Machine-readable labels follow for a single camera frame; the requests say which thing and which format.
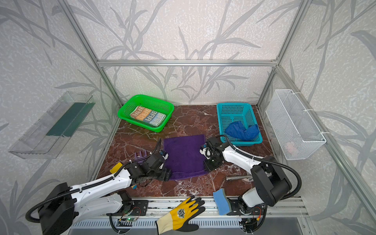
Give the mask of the blue towel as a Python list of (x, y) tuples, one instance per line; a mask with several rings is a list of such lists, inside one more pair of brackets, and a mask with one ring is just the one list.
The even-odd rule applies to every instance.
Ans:
[(231, 123), (226, 128), (225, 133), (230, 137), (249, 142), (255, 139), (259, 135), (260, 131), (257, 124), (245, 128), (241, 121), (237, 121)]

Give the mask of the purple towel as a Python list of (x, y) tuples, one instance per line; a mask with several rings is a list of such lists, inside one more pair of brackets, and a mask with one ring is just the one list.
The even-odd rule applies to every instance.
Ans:
[(200, 147), (204, 144), (204, 135), (164, 140), (164, 151), (168, 154), (165, 167), (171, 170), (170, 181), (185, 180), (208, 173), (204, 165), (206, 157), (200, 153)]

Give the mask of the teal plastic basket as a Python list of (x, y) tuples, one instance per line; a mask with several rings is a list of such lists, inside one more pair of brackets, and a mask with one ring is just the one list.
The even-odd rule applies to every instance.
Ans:
[[(259, 126), (254, 114), (253, 108), (247, 103), (219, 103), (216, 106), (219, 133), (220, 135), (226, 135), (230, 142), (235, 146), (253, 146), (261, 144), (263, 139), (259, 130)], [(225, 133), (228, 126), (234, 122), (241, 122), (245, 128), (257, 127), (258, 132), (255, 138), (249, 141), (243, 141), (239, 138), (231, 137)]]

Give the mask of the rabbit print towel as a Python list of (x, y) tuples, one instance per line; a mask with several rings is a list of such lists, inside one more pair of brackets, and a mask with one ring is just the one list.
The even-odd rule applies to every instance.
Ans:
[(143, 106), (137, 106), (130, 116), (133, 119), (150, 124), (154, 127), (158, 127), (166, 118), (165, 114), (145, 108)]

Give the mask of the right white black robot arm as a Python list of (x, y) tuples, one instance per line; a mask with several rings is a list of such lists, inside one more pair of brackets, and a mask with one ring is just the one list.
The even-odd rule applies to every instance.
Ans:
[(205, 170), (211, 172), (229, 162), (250, 173), (254, 187), (239, 197), (244, 209), (257, 205), (273, 207), (277, 202), (295, 196), (302, 187), (302, 178), (293, 168), (274, 157), (260, 157), (233, 145), (225, 135), (211, 137), (200, 147), (206, 157)]

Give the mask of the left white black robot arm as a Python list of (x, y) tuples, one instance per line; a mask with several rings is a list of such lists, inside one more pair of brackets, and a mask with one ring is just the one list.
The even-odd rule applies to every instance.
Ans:
[(159, 140), (145, 157), (118, 163), (111, 174), (97, 180), (68, 186), (56, 186), (47, 198), (33, 206), (25, 219), (41, 225), (44, 235), (60, 235), (73, 224), (98, 215), (131, 213), (135, 203), (126, 192), (148, 180), (167, 181), (171, 171), (165, 167), (168, 153)]

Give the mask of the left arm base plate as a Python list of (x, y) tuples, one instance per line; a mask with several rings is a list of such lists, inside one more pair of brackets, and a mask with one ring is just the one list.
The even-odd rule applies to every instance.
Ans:
[(145, 216), (148, 209), (148, 200), (132, 200), (123, 203), (121, 208), (112, 216)]

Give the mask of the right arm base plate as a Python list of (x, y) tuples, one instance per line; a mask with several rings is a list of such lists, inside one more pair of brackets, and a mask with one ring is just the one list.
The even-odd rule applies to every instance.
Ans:
[(227, 213), (226, 215), (229, 215), (229, 216), (252, 215), (252, 216), (256, 216), (256, 217), (261, 217), (264, 214), (265, 205), (263, 205), (263, 204), (258, 204), (254, 207), (249, 207), (243, 201), (241, 201), (239, 199), (228, 198), (228, 200), (229, 200), (231, 209), (230, 209), (230, 212)]

